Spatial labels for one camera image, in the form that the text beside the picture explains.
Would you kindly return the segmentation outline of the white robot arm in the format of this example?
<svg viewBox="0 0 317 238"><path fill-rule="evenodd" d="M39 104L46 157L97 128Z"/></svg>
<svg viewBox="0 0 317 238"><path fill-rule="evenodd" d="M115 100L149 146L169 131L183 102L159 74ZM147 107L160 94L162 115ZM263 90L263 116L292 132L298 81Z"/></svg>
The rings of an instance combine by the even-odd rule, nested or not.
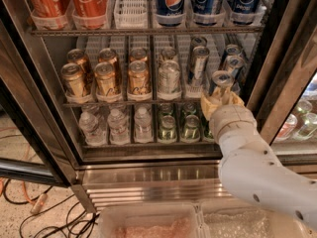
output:
<svg viewBox="0 0 317 238"><path fill-rule="evenodd" d="M201 108L222 152L218 176L235 197L285 213L317 229L317 182L281 164L237 94L223 101L201 95Z"/></svg>

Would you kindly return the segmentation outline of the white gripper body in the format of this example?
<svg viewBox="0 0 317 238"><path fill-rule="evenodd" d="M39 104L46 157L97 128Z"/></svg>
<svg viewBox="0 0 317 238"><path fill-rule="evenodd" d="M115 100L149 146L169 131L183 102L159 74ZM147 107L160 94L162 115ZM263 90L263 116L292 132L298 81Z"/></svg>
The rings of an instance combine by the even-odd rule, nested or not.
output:
<svg viewBox="0 0 317 238"><path fill-rule="evenodd" d="M221 134L226 128L233 131L238 124L257 126L253 113L246 107L236 104L220 106L209 120L209 127L216 143L220 142Z"/></svg>

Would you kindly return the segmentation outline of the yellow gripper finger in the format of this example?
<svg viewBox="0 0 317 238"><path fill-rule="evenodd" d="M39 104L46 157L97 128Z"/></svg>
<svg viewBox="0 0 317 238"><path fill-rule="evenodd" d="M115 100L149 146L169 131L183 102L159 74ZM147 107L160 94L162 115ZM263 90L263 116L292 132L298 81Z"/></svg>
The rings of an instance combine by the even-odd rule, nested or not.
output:
<svg viewBox="0 0 317 238"><path fill-rule="evenodd" d="M235 105L240 105L240 106L244 106L245 105L245 102L240 98L240 96L237 95L233 91L230 92L229 103L230 104L235 104Z"/></svg>
<svg viewBox="0 0 317 238"><path fill-rule="evenodd" d="M212 96L201 95L201 109L204 117L209 120L211 115L218 108L220 101Z"/></svg>

